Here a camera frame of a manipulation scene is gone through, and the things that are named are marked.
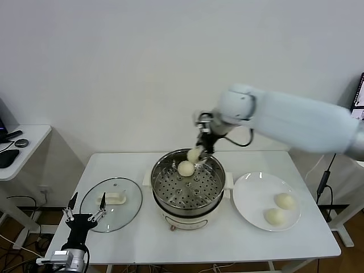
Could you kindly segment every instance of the white plate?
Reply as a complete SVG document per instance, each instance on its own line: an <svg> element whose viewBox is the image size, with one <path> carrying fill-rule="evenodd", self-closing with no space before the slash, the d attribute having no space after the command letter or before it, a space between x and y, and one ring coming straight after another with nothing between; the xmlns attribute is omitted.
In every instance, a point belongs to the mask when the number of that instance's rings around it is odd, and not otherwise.
<svg viewBox="0 0 364 273"><path fill-rule="evenodd" d="M286 222L280 226L272 226L264 219L267 209L279 208L274 196L280 193L290 194L297 202L294 210L283 213ZM265 172L247 173L240 177L233 189L233 200L240 214L254 226L269 230L283 231L293 227L301 217L300 202L294 190L282 179Z"/></svg>

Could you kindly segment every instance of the pot handle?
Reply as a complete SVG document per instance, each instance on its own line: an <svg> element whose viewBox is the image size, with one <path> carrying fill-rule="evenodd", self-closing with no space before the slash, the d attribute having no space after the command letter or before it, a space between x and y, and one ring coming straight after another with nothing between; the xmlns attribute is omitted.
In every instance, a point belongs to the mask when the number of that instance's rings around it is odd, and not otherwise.
<svg viewBox="0 0 364 273"><path fill-rule="evenodd" d="M233 188L234 188L233 174L231 172L226 172L224 189L233 189Z"/></svg>
<svg viewBox="0 0 364 273"><path fill-rule="evenodd" d="M151 183L150 183L150 176L152 174L152 169L149 169L148 171L146 171L146 174L144 175L144 179L143 179L143 186L145 187L151 187Z"/></svg>

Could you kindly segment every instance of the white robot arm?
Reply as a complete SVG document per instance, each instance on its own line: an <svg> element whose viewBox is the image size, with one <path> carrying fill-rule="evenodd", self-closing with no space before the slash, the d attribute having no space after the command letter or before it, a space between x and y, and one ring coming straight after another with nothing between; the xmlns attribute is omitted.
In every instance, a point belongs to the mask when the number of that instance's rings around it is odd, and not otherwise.
<svg viewBox="0 0 364 273"><path fill-rule="evenodd" d="M236 126L320 154L337 153L364 161L364 124L348 109L307 98L233 85L218 107L202 112L197 144L213 153L214 143Z"/></svg>

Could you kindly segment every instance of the metal pot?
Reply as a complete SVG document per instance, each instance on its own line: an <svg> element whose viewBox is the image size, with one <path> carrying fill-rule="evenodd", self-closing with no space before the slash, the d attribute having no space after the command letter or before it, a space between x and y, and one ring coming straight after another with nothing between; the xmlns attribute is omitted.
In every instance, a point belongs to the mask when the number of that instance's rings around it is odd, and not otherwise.
<svg viewBox="0 0 364 273"><path fill-rule="evenodd" d="M195 164L192 176L180 176L177 166L187 160L188 151L182 149L164 155L151 172L155 201L166 212L181 218L201 217L213 211L225 186L224 168L213 156Z"/></svg>

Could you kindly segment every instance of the power outlet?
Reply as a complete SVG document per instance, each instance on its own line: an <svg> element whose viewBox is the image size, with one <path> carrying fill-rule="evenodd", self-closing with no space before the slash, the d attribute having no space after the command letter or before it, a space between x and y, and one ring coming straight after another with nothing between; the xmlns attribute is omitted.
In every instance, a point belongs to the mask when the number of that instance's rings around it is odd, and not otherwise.
<svg viewBox="0 0 364 273"><path fill-rule="evenodd" d="M43 193L51 193L52 192L52 188L50 186L48 186L48 185L39 185L38 190L40 192L43 192Z"/></svg>

